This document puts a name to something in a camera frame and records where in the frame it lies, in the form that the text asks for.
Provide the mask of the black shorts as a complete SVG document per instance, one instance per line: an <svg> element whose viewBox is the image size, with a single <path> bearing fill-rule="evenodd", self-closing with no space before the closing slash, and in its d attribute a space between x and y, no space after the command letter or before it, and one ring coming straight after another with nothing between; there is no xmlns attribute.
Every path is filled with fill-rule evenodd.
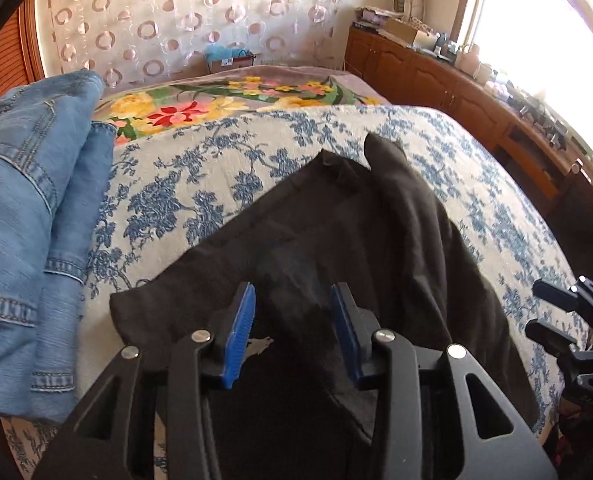
<svg viewBox="0 0 593 480"><path fill-rule="evenodd" d="M375 402L357 390L339 350L330 308L345 282L359 307L420 347L462 344L528 425L538 417L505 312L471 260L443 205L392 141L369 134L368 171L330 171L325 221L242 214L227 235L186 252L159 276L111 297L127 344L164 360L208 325L242 282L256 289L251 356L210 404L227 479L362 479Z"/></svg>

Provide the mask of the long wooden sideboard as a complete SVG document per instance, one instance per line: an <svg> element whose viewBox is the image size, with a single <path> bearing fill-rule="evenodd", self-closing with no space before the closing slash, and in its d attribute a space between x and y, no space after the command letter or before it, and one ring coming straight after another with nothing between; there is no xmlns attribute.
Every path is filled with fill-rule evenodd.
<svg viewBox="0 0 593 480"><path fill-rule="evenodd" d="M572 143L554 148L536 126L449 64L356 25L349 29L344 63L389 102L436 108L455 119L540 209L575 184L593 196L593 168Z"/></svg>

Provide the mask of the blue floral white blanket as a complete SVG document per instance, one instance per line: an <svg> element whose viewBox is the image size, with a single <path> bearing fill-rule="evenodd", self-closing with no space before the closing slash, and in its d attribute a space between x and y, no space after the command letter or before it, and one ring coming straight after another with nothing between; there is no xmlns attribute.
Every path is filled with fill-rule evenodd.
<svg viewBox="0 0 593 480"><path fill-rule="evenodd" d="M325 221L333 169L368 171L367 134L393 141L430 188L498 298L531 384L538 437L552 434L563 379L524 335L541 316L577 337L585 323L536 298L531 285L572 281L551 229L517 182L447 115L409 106L329 106L244 113L118 145L88 258L78 377L89 386L118 348L115 292L149 283L185 252L227 235L242 214Z"/></svg>

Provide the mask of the colourful floral pink bedspread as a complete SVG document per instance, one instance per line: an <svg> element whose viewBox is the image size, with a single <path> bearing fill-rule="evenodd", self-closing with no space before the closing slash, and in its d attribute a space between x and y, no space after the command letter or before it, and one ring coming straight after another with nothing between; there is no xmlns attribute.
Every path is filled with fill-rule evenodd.
<svg viewBox="0 0 593 480"><path fill-rule="evenodd" d="M114 94L95 111L115 143L246 113L332 105L382 105L384 96L343 70L260 65Z"/></svg>

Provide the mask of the folded blue jeans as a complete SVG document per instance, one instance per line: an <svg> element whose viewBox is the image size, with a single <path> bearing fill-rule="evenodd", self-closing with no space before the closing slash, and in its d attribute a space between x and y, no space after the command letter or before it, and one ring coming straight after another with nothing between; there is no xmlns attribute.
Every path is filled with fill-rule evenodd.
<svg viewBox="0 0 593 480"><path fill-rule="evenodd" d="M76 403L77 325L116 129L78 70L0 98L0 415L63 422Z"/></svg>

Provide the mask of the box with blue cloth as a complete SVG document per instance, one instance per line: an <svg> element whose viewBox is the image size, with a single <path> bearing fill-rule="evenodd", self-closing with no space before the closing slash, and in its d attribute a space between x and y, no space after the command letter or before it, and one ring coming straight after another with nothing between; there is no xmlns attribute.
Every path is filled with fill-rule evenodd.
<svg viewBox="0 0 593 480"><path fill-rule="evenodd" d="M227 48L210 44L205 50L205 61L211 74L254 65L256 55L248 49Z"/></svg>

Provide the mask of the cardboard box on sideboard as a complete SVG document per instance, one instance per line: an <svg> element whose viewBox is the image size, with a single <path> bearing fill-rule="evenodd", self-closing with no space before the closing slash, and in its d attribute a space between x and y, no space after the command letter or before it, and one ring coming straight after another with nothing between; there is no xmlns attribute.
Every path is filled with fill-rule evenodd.
<svg viewBox="0 0 593 480"><path fill-rule="evenodd" d="M418 18L411 18L409 21L389 18L384 25L384 30L407 44L427 50L433 50L437 40L437 33Z"/></svg>

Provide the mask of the circle patterned sheer curtain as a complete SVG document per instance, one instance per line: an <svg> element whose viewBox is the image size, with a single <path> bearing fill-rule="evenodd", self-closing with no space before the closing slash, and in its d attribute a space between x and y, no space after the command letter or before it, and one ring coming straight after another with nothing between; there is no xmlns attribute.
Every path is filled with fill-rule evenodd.
<svg viewBox="0 0 593 480"><path fill-rule="evenodd" d="M208 72L216 48L260 64L333 66L344 0L35 0L47 75L93 70L106 91Z"/></svg>

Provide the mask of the wooden slatted headboard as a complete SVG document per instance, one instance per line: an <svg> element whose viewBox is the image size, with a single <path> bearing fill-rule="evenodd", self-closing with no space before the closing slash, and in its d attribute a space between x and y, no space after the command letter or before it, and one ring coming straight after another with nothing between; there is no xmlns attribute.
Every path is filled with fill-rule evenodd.
<svg viewBox="0 0 593 480"><path fill-rule="evenodd" d="M10 89L45 77L35 0L24 0L0 31L0 98Z"/></svg>

